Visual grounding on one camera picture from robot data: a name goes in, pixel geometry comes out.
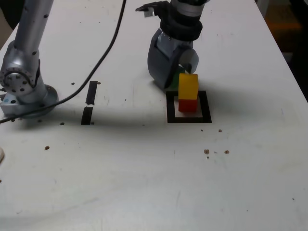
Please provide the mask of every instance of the white table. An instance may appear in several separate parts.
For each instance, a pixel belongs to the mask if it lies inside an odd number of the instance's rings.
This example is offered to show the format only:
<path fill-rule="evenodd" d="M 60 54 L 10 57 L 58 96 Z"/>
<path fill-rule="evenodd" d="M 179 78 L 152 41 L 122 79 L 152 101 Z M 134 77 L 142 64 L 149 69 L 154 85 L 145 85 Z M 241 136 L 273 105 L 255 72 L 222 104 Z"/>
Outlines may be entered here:
<path fill-rule="evenodd" d="M 0 125 L 0 230 L 307 230 L 308 105 L 254 0 L 204 9 L 194 47 L 212 124 L 167 124 L 146 62 L 159 19 L 135 12 L 147 2 L 128 0 L 93 76 L 95 125 L 80 125 L 88 87 L 41 123 Z M 60 99 L 109 45 L 121 3 L 55 0 L 40 58 Z"/>

